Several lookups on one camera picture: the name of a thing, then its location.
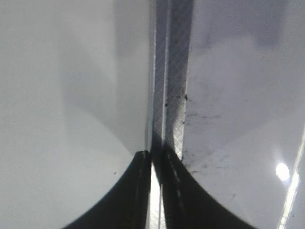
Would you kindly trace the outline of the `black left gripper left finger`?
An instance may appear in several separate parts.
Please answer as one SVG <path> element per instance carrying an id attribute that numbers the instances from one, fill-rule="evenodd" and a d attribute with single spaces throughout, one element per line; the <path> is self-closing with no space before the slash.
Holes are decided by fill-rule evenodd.
<path id="1" fill-rule="evenodd" d="M 144 229 L 151 185 L 149 152 L 136 152 L 112 189 L 66 229 Z"/>

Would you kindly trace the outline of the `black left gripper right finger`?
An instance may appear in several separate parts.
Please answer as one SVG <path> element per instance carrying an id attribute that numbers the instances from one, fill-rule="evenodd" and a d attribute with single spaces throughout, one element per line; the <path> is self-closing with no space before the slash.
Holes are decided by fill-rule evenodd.
<path id="1" fill-rule="evenodd" d="M 161 154 L 161 178 L 168 229 L 253 228 L 211 197 L 169 146 Z"/>

